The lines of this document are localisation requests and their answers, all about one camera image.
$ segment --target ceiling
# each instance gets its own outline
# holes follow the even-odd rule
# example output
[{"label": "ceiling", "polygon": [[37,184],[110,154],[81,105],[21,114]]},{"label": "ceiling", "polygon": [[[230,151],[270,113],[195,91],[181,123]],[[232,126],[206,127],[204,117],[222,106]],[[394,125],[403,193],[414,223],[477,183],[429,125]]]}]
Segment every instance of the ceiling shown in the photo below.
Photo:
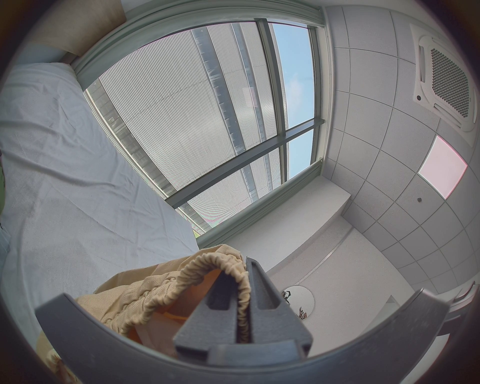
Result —
[{"label": "ceiling", "polygon": [[[351,194],[344,218],[414,289],[453,289],[480,267],[480,145],[413,101],[409,24],[445,37],[386,9],[326,10],[336,84],[324,176]],[[446,200],[418,175],[436,135],[468,163]]]}]

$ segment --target white sheet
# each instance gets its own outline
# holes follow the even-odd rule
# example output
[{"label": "white sheet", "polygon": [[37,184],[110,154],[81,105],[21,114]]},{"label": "white sheet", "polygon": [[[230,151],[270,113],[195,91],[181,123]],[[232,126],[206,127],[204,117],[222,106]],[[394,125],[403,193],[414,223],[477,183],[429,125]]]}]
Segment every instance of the white sheet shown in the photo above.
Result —
[{"label": "white sheet", "polygon": [[0,222],[12,237],[0,293],[32,346],[38,305],[198,250],[190,224],[105,135],[69,65],[12,71],[0,94],[0,148]]}]

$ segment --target tan cloth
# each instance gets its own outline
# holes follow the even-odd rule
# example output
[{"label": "tan cloth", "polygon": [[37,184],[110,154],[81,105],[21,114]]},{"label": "tan cloth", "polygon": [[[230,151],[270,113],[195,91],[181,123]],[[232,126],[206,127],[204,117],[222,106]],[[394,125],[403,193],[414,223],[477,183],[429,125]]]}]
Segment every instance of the tan cloth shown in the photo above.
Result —
[{"label": "tan cloth", "polygon": [[[241,342],[248,342],[247,307],[250,283],[240,252],[220,245],[200,250],[192,256],[142,269],[121,272],[102,284],[94,294],[81,296],[77,302],[97,320],[115,332],[127,336],[135,325],[146,324],[158,307],[188,316],[201,298],[182,297],[183,305],[175,308],[176,300],[189,287],[199,285],[209,272],[220,269],[238,283],[238,326]],[[37,354],[58,373],[60,357],[42,333],[37,341]]]}]

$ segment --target sky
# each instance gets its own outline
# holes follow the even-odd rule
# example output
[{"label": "sky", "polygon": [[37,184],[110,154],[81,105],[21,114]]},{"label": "sky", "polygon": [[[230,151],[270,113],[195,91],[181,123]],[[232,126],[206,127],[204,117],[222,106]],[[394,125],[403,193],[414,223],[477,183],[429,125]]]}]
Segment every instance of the sky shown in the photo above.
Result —
[{"label": "sky", "polygon": [[[287,97],[288,128],[312,119],[313,66],[306,28],[273,24]],[[290,178],[310,165],[313,130],[289,143]]]}]

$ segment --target ceiling air conditioning unit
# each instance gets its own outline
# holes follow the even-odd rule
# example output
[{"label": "ceiling air conditioning unit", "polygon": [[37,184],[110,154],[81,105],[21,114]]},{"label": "ceiling air conditioning unit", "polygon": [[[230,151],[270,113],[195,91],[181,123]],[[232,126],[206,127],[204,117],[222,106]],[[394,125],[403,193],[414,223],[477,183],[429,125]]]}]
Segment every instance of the ceiling air conditioning unit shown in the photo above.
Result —
[{"label": "ceiling air conditioning unit", "polygon": [[413,99],[448,122],[473,147],[478,129],[478,91],[462,60],[437,37],[410,24],[415,44]]}]

